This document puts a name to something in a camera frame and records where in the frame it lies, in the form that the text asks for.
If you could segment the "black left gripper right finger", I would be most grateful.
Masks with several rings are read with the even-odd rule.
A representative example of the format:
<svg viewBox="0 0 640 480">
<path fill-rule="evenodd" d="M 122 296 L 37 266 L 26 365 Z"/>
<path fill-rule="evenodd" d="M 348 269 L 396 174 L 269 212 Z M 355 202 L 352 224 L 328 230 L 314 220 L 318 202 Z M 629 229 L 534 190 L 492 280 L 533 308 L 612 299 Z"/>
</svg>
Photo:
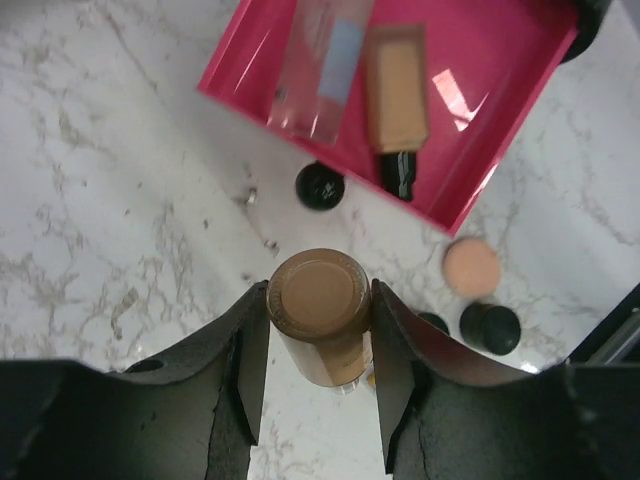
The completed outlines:
<svg viewBox="0 0 640 480">
<path fill-rule="evenodd" d="M 372 346 L 382 452 L 395 479 L 635 479 L 639 294 L 538 373 L 458 342 L 381 281 Z"/>
</svg>

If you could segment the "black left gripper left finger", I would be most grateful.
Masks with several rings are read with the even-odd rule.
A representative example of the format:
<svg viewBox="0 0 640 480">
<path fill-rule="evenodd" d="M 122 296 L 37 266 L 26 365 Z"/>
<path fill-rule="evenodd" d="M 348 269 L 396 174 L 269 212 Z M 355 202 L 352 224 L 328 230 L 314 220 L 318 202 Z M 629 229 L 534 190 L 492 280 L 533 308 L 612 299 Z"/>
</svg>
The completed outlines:
<svg viewBox="0 0 640 480">
<path fill-rule="evenodd" d="M 259 439 L 265 282 L 122 372 L 69 359 L 1 364 L 5 479 L 244 479 Z"/>
</svg>

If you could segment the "round beige cream bottle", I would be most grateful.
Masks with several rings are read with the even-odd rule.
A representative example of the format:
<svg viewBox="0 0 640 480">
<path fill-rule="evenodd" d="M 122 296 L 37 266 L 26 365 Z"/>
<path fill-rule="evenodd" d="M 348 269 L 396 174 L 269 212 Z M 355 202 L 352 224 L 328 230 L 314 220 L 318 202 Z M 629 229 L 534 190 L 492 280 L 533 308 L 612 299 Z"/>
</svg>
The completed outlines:
<svg viewBox="0 0 640 480">
<path fill-rule="evenodd" d="M 371 285 L 355 259 L 327 248 L 293 255 L 269 280 L 266 307 L 307 380 L 355 389 L 373 358 Z"/>
</svg>

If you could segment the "pink top drawer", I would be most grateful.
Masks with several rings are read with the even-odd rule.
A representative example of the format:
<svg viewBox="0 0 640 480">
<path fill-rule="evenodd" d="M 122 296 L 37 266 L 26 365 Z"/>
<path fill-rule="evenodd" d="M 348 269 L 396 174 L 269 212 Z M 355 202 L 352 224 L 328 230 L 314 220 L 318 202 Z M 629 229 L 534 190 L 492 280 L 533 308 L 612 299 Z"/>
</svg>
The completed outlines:
<svg viewBox="0 0 640 480">
<path fill-rule="evenodd" d="M 238 4 L 199 90 L 258 125 L 267 121 L 295 5 Z M 408 208 L 459 230 L 577 34 L 569 1 L 379 1 L 373 25 L 426 30 L 430 135 Z"/>
</svg>

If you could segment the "square beige foundation bottle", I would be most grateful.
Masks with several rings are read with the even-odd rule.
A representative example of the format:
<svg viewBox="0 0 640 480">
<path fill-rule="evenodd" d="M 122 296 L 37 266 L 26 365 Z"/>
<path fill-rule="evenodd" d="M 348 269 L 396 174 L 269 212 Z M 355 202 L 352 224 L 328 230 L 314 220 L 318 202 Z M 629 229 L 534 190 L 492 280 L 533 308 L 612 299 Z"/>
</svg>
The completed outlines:
<svg viewBox="0 0 640 480">
<path fill-rule="evenodd" d="M 410 202 L 417 155 L 429 138 L 425 29 L 420 24 L 369 30 L 364 50 L 368 140 L 381 185 Z"/>
</svg>

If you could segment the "clear glass bottle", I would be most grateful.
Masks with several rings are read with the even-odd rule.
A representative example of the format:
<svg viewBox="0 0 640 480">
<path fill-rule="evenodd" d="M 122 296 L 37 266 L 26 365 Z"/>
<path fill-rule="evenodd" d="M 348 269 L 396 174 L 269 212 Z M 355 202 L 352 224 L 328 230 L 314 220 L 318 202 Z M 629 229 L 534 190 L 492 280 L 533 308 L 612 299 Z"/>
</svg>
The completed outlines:
<svg viewBox="0 0 640 480">
<path fill-rule="evenodd" d="M 332 145 L 352 88 L 372 1 L 298 1 L 268 125 Z"/>
</svg>

